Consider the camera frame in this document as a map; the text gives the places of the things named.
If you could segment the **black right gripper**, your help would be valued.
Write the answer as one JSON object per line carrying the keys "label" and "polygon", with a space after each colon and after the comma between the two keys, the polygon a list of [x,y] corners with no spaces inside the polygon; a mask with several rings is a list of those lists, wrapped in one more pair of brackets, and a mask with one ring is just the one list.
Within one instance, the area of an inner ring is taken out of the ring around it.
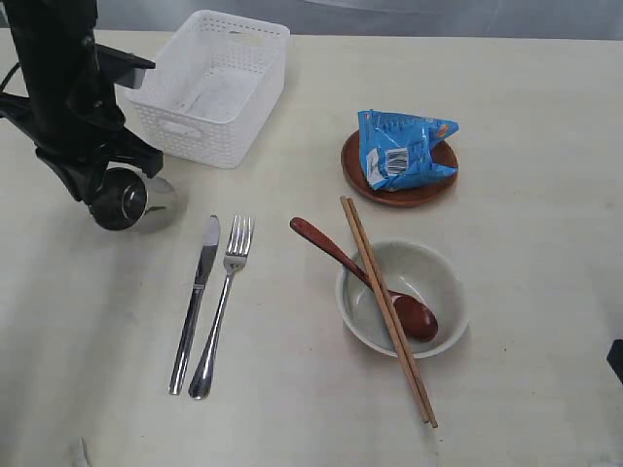
{"label": "black right gripper", "polygon": [[606,361],[619,379],[623,379],[623,340],[612,342]]}

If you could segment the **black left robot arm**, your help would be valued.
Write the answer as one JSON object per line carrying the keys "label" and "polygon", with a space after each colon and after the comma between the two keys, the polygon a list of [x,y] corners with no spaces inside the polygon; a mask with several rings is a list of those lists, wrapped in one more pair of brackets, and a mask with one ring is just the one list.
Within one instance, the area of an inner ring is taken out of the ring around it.
{"label": "black left robot arm", "polygon": [[115,87],[137,89],[151,60],[97,44],[94,1],[5,1],[27,94],[1,94],[1,115],[36,147],[36,155],[77,201],[92,203],[108,165],[131,165],[149,178],[162,151],[126,127]]}

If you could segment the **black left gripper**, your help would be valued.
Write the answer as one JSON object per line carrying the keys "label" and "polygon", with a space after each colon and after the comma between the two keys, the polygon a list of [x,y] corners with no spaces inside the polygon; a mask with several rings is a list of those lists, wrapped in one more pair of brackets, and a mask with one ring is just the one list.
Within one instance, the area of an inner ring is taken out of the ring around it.
{"label": "black left gripper", "polygon": [[77,201],[92,202],[111,162],[125,163],[155,177],[164,166],[163,152],[147,144],[127,128],[119,131],[66,127],[66,138],[46,135],[36,124],[28,97],[3,92],[1,116],[28,136],[36,155],[61,180]]}

